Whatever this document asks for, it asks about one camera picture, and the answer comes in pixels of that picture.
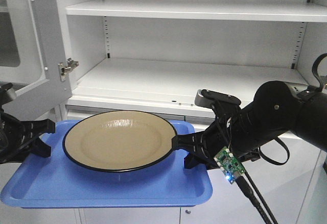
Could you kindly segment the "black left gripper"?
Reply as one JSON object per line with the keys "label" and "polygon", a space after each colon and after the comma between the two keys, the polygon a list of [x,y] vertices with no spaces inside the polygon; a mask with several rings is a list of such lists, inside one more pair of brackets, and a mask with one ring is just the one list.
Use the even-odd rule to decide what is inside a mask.
{"label": "black left gripper", "polygon": [[[56,124],[50,119],[38,121],[20,121],[1,111],[1,164],[21,163],[29,154],[43,158],[51,156],[51,147],[39,136],[44,133],[53,134]],[[18,148],[22,140],[27,140],[27,149],[21,152]]]}

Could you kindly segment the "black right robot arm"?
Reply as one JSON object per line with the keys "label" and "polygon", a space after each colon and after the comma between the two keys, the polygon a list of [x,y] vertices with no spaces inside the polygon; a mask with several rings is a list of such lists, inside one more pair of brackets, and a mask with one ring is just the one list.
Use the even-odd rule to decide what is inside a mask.
{"label": "black right robot arm", "polygon": [[212,109],[215,120],[203,132],[175,136],[172,149],[188,152],[185,168],[203,163],[209,169],[217,167],[215,155],[224,147],[240,161],[255,160],[262,154],[260,147],[287,131],[326,150],[326,77],[318,74],[318,66],[326,54],[312,66],[319,86],[269,81],[256,91],[253,101],[240,107],[232,95],[199,90],[195,103]]}

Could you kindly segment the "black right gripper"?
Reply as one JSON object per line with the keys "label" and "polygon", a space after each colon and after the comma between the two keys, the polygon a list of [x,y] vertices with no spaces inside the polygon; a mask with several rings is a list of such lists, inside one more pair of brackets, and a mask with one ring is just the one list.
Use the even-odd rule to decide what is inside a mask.
{"label": "black right gripper", "polygon": [[217,162],[214,160],[215,155],[230,144],[231,136],[229,135],[226,119],[220,122],[219,118],[215,120],[203,132],[196,132],[185,135],[175,135],[172,138],[172,150],[185,150],[187,152],[202,151],[205,160],[188,153],[184,158],[184,168],[192,169],[199,164],[203,164],[206,170],[217,169]]}

